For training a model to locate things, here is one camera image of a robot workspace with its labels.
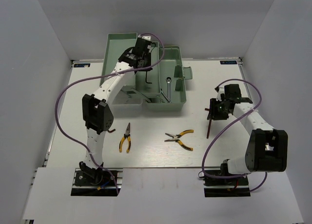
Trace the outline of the green toolbox with clear lid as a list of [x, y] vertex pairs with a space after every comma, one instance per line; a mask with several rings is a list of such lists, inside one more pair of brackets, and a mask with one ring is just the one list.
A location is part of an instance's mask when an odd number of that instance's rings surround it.
[[[129, 47], [135, 46], [137, 33], [109, 34], [102, 68], [102, 75], [110, 74], [120, 55]], [[186, 102], [185, 81], [193, 78], [191, 67], [183, 67], [180, 48], [175, 45], [162, 46], [153, 39], [151, 45], [151, 64], [157, 62], [163, 52], [164, 57], [159, 64], [148, 72], [145, 83], [145, 73], [137, 72], [122, 87], [112, 104], [146, 103], [151, 111], [181, 111]], [[171, 102], [167, 98], [166, 78], [171, 77]]]

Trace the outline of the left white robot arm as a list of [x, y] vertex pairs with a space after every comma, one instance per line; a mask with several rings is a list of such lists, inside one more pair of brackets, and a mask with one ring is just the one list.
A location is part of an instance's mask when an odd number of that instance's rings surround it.
[[150, 58], [150, 36], [139, 37], [133, 48], [125, 50], [118, 58], [110, 77], [92, 95], [82, 98], [83, 119], [87, 128], [87, 147], [85, 159], [79, 163], [81, 170], [88, 170], [86, 179], [91, 184], [99, 184], [103, 179], [103, 172], [98, 167], [103, 165], [102, 151], [106, 132], [113, 124], [113, 114], [110, 105], [126, 85], [126, 82], [135, 75], [135, 71], [122, 74], [128, 69], [147, 67]]

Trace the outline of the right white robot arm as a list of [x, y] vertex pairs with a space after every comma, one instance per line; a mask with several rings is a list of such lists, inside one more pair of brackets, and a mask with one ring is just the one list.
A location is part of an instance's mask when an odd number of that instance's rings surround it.
[[217, 97], [210, 100], [209, 121], [222, 121], [230, 115], [244, 126], [250, 136], [246, 152], [235, 159], [225, 159], [220, 178], [232, 184], [238, 175], [252, 172], [283, 172], [287, 167], [288, 134], [268, 124], [248, 97], [241, 95], [238, 84], [216, 87]]

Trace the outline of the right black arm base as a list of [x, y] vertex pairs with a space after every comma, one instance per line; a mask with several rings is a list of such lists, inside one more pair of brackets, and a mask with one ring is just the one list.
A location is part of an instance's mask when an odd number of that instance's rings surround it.
[[199, 172], [198, 177], [204, 180], [204, 184], [206, 186], [228, 186], [230, 188], [234, 188], [235, 186], [243, 186], [249, 184], [247, 177], [232, 178], [232, 179], [216, 179], [207, 177], [206, 175], [204, 175], [203, 172]]

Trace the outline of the left yellow black pliers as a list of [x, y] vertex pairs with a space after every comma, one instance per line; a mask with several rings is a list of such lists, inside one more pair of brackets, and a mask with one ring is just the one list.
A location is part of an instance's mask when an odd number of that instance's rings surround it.
[[121, 140], [119, 142], [119, 152], [120, 153], [122, 152], [122, 146], [123, 146], [123, 143], [125, 141], [128, 142], [126, 153], [130, 152], [130, 149], [131, 149], [131, 134], [130, 134], [130, 131], [131, 131], [131, 123], [129, 122], [127, 127], [126, 127], [125, 133], [123, 134], [123, 137], [121, 138]]

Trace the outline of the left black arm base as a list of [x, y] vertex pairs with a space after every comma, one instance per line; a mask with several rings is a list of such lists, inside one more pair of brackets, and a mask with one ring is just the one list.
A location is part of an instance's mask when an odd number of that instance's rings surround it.
[[81, 170], [76, 170], [73, 185], [78, 188], [115, 187], [112, 176], [105, 170], [101, 171], [95, 178], [92, 178]]

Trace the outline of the large silver ratchet wrench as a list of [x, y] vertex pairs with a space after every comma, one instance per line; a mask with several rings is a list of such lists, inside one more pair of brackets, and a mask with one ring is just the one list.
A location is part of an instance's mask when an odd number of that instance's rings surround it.
[[168, 98], [168, 102], [171, 102], [171, 82], [172, 82], [172, 78], [171, 77], [167, 77], [166, 78], [166, 83], [167, 83], [167, 98]]

